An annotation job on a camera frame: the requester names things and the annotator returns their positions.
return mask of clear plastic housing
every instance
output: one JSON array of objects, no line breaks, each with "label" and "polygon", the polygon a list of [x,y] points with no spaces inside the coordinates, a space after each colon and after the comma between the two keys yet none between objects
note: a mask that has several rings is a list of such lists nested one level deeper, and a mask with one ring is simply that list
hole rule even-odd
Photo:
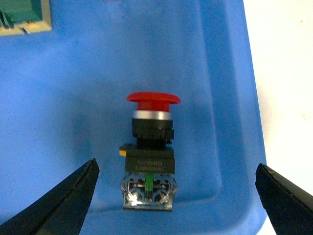
[{"label": "clear plastic housing", "polygon": [[121,187],[125,209],[171,211],[177,183],[173,174],[126,172]]}]

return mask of white background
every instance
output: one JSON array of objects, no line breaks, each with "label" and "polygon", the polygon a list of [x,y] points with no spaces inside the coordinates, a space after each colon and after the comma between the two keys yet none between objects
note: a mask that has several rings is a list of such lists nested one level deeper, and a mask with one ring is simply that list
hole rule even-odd
[{"label": "white background", "polygon": [[313,1],[244,4],[267,165],[313,194]]}]

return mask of blue plastic tray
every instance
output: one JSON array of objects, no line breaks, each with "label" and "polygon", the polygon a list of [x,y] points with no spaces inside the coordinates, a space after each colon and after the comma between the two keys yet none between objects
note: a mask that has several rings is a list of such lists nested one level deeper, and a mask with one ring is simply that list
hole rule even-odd
[{"label": "blue plastic tray", "polygon": [[[265,163],[243,2],[52,0],[53,31],[0,38],[0,222],[96,158],[81,234],[253,235]],[[179,185],[172,213],[123,211],[118,148],[132,92],[172,106]]]}]

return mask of green electronic component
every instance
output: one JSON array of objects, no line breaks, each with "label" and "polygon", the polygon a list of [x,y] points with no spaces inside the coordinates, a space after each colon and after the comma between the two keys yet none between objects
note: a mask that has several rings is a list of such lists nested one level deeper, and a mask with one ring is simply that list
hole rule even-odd
[{"label": "green electronic component", "polygon": [[146,174],[146,188],[145,191],[153,190],[153,174]]},{"label": "green electronic component", "polygon": [[50,30],[49,0],[0,0],[0,36]]}]

